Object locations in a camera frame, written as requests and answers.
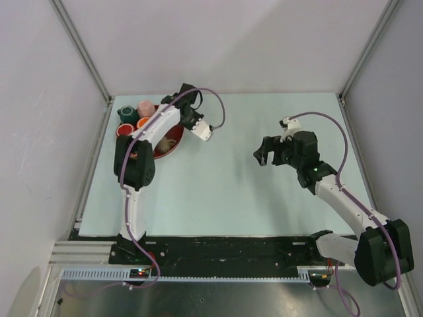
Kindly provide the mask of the brown speckled mug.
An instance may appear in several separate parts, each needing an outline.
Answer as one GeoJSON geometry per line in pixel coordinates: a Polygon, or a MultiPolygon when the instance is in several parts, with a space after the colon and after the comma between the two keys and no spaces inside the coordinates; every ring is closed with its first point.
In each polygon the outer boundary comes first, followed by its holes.
{"type": "Polygon", "coordinates": [[[155,150],[159,153],[166,154],[170,150],[173,149],[173,147],[177,144],[177,141],[174,139],[168,139],[167,137],[163,137],[160,142],[158,142],[155,150]]]}

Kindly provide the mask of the light pink tall mug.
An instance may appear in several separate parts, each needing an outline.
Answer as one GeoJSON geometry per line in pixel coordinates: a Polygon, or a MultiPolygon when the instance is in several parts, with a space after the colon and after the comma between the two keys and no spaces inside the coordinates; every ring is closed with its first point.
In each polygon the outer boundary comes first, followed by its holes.
{"type": "Polygon", "coordinates": [[[151,117],[155,113],[155,105],[150,100],[142,100],[137,105],[137,112],[141,118],[151,117]]]}

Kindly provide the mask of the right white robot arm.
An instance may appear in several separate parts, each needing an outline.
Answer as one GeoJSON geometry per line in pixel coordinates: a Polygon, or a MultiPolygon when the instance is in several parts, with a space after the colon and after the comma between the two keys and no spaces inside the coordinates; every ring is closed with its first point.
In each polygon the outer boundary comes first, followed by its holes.
{"type": "Polygon", "coordinates": [[[309,190],[329,206],[351,228],[355,240],[321,231],[305,249],[310,263],[322,264],[327,258],[356,269],[370,286],[376,286],[414,269],[410,231],[400,220],[390,220],[370,211],[345,186],[338,184],[337,171],[320,159],[317,136],[297,131],[287,137],[264,137],[253,156],[265,166],[272,153],[274,166],[288,165],[297,172],[302,188],[309,190]]]}

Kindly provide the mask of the red mug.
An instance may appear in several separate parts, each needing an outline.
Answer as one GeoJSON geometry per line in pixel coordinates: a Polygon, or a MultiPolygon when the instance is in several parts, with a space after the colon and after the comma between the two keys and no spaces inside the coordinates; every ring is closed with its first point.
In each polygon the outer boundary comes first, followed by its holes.
{"type": "Polygon", "coordinates": [[[116,136],[131,135],[134,132],[134,126],[130,123],[121,123],[116,128],[116,136]]]}

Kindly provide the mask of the red round tray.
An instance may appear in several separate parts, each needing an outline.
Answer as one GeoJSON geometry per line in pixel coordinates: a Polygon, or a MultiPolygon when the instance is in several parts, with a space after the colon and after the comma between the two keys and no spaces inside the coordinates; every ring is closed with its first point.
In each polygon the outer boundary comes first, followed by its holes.
{"type": "MultiPolygon", "coordinates": [[[[119,137],[121,135],[129,135],[134,131],[134,125],[129,123],[122,123],[116,128],[116,136],[119,137]]],[[[154,158],[160,159],[175,150],[182,139],[183,133],[184,128],[181,125],[172,127],[156,146],[154,150],[154,158]]]]}

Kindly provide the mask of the large orange mug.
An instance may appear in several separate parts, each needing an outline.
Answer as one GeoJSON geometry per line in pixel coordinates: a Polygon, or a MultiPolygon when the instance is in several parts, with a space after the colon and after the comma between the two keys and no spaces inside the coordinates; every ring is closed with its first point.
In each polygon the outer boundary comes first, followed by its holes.
{"type": "Polygon", "coordinates": [[[141,127],[143,127],[149,120],[150,120],[150,117],[140,118],[136,123],[136,129],[140,129],[141,127]]]}

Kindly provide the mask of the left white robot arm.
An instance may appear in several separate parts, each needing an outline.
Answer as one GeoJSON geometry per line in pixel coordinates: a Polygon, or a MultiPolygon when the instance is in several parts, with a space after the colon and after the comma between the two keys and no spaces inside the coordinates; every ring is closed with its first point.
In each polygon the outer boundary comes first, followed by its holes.
{"type": "Polygon", "coordinates": [[[150,185],[155,175],[154,151],[171,128],[181,125],[198,137],[208,140],[209,125],[192,105],[202,94],[198,88],[183,84],[179,92],[162,99],[154,114],[129,135],[117,137],[114,174],[122,189],[124,218],[116,244],[133,264],[142,262],[147,254],[144,244],[144,221],[137,211],[141,189],[150,185]]]}

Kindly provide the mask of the dark green mug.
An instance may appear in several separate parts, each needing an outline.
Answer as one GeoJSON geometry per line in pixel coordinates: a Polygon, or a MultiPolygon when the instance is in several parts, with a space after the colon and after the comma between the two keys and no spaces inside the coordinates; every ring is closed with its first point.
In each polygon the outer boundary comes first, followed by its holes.
{"type": "Polygon", "coordinates": [[[123,106],[117,110],[117,114],[122,123],[128,123],[135,125],[139,120],[139,114],[137,110],[129,105],[123,106]]]}

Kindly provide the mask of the aluminium frame rail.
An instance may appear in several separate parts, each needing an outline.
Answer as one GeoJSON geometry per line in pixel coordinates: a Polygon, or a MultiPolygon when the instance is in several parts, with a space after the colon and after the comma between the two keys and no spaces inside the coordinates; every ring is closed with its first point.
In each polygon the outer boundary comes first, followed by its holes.
{"type": "Polygon", "coordinates": [[[49,266],[108,266],[112,245],[113,242],[105,241],[57,241],[49,259],[49,266]]]}

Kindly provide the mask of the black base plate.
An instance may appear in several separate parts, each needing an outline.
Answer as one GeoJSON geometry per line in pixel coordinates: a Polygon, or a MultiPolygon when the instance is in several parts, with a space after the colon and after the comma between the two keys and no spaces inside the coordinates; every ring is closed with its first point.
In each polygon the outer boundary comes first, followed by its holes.
{"type": "Polygon", "coordinates": [[[159,264],[161,277],[297,277],[299,266],[326,266],[310,236],[147,236],[137,249],[118,238],[109,248],[112,265],[159,264]]]}

